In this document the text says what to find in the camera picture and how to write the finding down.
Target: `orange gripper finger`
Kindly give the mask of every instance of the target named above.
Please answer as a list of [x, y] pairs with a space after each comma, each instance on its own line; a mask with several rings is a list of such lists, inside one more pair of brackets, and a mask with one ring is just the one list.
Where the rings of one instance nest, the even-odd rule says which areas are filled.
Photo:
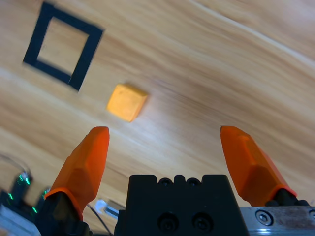
[[45, 198], [64, 192], [80, 220], [83, 209], [95, 199], [105, 169], [109, 145], [108, 127], [95, 127], [66, 159]]
[[281, 188], [297, 195], [249, 134], [234, 126], [222, 126], [221, 142], [237, 192], [252, 206], [264, 206]]

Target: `black square outline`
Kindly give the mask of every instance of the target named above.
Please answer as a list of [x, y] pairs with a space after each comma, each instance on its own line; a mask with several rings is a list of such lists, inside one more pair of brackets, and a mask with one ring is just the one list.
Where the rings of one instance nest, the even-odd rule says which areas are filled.
[[[84, 45], [84, 48], [72, 75], [69, 75], [61, 69], [49, 65], [49, 63], [44, 60], [38, 59], [38, 55], [47, 32], [49, 22], [53, 17], [88, 35], [88, 39]], [[43, 2], [23, 62], [55, 77], [58, 80], [63, 81], [64, 83], [72, 86], [74, 89], [79, 91], [93, 59], [94, 53], [97, 49], [98, 43], [102, 37], [102, 34], [103, 30], [101, 30], [97, 26], [84, 22], [83, 20], [80, 20], [60, 9], [57, 9], [50, 3]]]

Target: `orange cube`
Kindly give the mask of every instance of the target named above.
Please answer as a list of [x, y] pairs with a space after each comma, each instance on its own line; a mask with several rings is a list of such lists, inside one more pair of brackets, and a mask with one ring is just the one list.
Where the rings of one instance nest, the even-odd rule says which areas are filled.
[[126, 121], [133, 121], [139, 114], [147, 94], [130, 85], [118, 84], [108, 102], [107, 110]]

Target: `metal plate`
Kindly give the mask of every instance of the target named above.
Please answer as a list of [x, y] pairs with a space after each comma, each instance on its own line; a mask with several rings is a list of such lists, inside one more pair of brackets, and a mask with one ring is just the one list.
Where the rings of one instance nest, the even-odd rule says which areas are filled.
[[[266, 206], [240, 209], [251, 236], [315, 236], [315, 207]], [[259, 218], [257, 212], [265, 212], [267, 217]]]

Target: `wood grain surface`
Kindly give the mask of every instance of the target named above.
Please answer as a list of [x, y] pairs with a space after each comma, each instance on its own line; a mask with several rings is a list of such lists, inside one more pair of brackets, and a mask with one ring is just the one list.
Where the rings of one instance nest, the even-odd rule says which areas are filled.
[[[53, 183], [94, 126], [109, 126], [111, 133], [97, 198], [124, 205], [132, 174], [229, 176], [221, 125], [250, 133], [299, 198], [312, 202], [314, 1], [55, 3], [106, 29], [79, 92], [22, 63], [42, 1], [0, 1], [0, 152], [30, 166], [34, 182], [28, 202], [34, 204]], [[53, 21], [40, 56], [71, 71], [85, 39]], [[106, 111], [117, 83], [150, 94], [132, 123]], [[17, 173], [1, 162], [0, 187], [9, 189]], [[103, 230], [89, 209], [84, 219]], [[115, 220], [104, 220], [113, 230]]]

